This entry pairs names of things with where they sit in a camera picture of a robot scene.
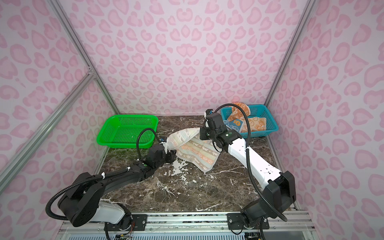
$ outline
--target green basket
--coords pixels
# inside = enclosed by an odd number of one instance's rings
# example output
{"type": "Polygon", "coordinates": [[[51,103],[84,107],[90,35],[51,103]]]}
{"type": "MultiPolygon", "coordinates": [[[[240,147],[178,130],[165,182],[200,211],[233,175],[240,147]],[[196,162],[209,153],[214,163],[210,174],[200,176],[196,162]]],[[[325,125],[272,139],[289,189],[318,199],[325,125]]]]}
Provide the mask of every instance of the green basket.
{"type": "MultiPolygon", "coordinates": [[[[97,136],[99,145],[111,148],[136,148],[140,132],[145,128],[157,130],[159,119],[152,115],[114,115],[105,121],[97,136]]],[[[150,148],[155,139],[152,131],[141,135],[139,148],[150,148]]]]}

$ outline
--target mounting plate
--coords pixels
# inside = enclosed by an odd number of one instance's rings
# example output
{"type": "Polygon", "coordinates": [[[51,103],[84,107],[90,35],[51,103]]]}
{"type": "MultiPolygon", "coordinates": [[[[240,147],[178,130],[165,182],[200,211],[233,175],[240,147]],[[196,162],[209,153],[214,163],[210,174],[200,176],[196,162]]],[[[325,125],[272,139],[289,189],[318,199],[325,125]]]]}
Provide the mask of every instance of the mounting plate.
{"type": "Polygon", "coordinates": [[[144,231],[145,226],[147,225],[147,214],[132,214],[133,221],[135,226],[134,231],[144,231]]]}
{"type": "MultiPolygon", "coordinates": [[[[244,217],[239,213],[227,214],[227,223],[228,223],[228,228],[230,230],[241,230],[245,228],[244,217]]],[[[262,223],[263,223],[263,229],[269,229],[268,219],[266,222],[262,221],[262,223]]],[[[256,224],[256,226],[254,226],[252,229],[258,230],[259,229],[258,224],[256,224]]]]}

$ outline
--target vent grille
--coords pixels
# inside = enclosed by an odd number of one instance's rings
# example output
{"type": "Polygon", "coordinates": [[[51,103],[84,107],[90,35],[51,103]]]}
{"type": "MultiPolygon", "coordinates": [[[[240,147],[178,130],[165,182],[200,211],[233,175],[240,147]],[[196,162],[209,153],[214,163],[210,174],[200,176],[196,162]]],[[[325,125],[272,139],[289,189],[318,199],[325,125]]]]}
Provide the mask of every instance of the vent grille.
{"type": "MultiPolygon", "coordinates": [[[[111,240],[115,234],[109,234],[111,240]]],[[[71,234],[69,240],[106,240],[105,234],[71,234]]],[[[244,233],[133,233],[131,240],[245,240],[244,233]]]]}

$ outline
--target blue basket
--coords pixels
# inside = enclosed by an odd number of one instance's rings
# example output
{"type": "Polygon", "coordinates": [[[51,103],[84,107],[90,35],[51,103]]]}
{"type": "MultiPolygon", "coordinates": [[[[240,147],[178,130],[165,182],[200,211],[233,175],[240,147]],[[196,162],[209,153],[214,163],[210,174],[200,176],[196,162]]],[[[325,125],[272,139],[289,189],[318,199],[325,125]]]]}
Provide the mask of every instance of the blue basket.
{"type": "MultiPolygon", "coordinates": [[[[276,121],[273,119],[271,113],[269,112],[266,106],[262,104],[258,104],[258,105],[248,105],[248,107],[251,110],[251,115],[248,116],[249,118],[253,118],[253,117],[266,118],[266,130],[251,132],[251,137],[268,136],[271,132],[275,132],[279,130],[279,127],[277,126],[276,121]]],[[[221,109],[221,117],[223,118],[223,120],[227,120],[229,115],[231,115],[231,113],[232,113],[232,107],[221,109]]],[[[248,135],[247,132],[240,133],[240,134],[241,136],[243,136],[243,138],[247,138],[247,135],[248,135]]]]}

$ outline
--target orange towel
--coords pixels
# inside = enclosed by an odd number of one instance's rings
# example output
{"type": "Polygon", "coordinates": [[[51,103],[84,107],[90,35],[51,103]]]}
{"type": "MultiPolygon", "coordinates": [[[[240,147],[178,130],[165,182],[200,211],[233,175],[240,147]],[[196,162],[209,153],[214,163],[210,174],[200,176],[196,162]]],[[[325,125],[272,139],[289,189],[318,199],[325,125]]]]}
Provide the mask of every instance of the orange towel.
{"type": "MultiPolygon", "coordinates": [[[[251,127],[251,132],[265,131],[266,130],[266,118],[248,118],[249,126],[251,127]]],[[[248,132],[247,125],[244,123],[241,132],[248,132]]]]}
{"type": "MultiPolygon", "coordinates": [[[[241,107],[247,116],[251,115],[251,109],[249,109],[249,107],[245,103],[234,102],[233,104],[236,104],[237,106],[241,107]]],[[[227,120],[230,122],[235,119],[240,119],[240,117],[243,117],[241,111],[238,108],[232,107],[232,113],[231,115],[229,115],[227,120]]]]}

